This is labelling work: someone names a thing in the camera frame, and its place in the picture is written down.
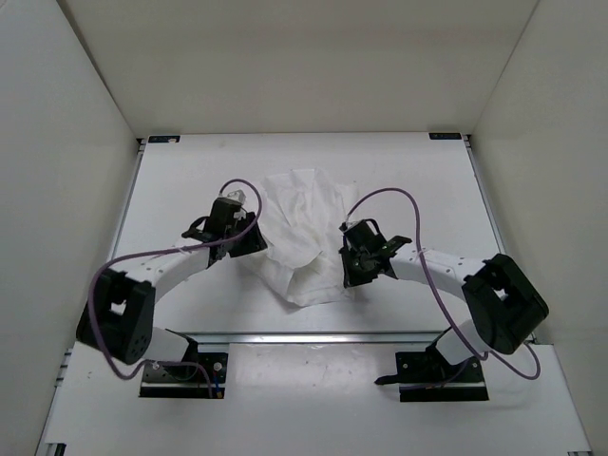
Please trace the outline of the white pleated skirt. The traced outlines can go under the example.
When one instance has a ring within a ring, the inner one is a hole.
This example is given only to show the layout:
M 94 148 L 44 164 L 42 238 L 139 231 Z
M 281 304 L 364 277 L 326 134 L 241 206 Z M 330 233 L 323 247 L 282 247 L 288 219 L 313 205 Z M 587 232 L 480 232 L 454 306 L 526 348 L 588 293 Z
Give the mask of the white pleated skirt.
M 295 169 L 260 182 L 259 220 L 268 244 L 254 271 L 299 308 L 349 301 L 343 285 L 339 226 L 357 200 L 354 183 L 338 183 L 320 168 Z

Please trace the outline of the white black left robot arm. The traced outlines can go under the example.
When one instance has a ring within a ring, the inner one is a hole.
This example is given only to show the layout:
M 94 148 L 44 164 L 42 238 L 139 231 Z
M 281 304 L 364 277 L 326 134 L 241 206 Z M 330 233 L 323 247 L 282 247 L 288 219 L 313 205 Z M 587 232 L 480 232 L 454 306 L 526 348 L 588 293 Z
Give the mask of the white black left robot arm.
M 243 257 L 267 248 L 260 232 L 259 210 L 218 197 L 209 215 L 195 219 L 170 248 L 117 257 L 138 259 L 129 271 L 104 266 L 77 325 L 76 339 L 126 365 L 143 359 L 153 338 L 156 304 L 190 276 L 206 271 L 224 257 Z

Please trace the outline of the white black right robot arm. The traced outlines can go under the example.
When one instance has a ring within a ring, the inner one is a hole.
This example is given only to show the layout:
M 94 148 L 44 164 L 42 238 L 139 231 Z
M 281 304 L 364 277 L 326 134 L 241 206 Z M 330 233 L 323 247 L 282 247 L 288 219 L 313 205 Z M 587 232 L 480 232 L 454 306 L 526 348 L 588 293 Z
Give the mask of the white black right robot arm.
M 511 355 L 549 315 L 549 308 L 510 256 L 490 259 L 453 256 L 406 246 L 408 237 L 385 238 L 371 218 L 344 222 L 341 255 L 346 288 L 367 285 L 379 276 L 428 285 L 464 301 L 470 318 L 452 324 L 433 342 L 426 368 L 437 380 L 447 380 L 462 362 L 490 354 Z

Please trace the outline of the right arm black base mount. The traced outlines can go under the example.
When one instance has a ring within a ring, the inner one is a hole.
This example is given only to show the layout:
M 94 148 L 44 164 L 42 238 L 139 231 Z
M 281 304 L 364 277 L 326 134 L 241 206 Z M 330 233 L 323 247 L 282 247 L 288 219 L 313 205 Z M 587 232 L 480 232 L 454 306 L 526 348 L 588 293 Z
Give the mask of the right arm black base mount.
M 399 351 L 396 373 L 374 384 L 396 385 L 401 403 L 484 402 L 489 400 L 481 362 L 469 357 L 452 366 L 431 351 Z

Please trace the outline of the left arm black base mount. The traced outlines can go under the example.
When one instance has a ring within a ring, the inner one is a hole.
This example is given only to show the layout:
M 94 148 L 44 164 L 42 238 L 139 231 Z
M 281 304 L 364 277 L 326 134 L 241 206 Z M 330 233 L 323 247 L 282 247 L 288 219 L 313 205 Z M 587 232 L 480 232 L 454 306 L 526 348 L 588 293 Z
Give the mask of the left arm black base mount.
M 139 397 L 222 400 L 226 395 L 229 346 L 196 343 L 186 352 L 187 366 L 145 367 Z

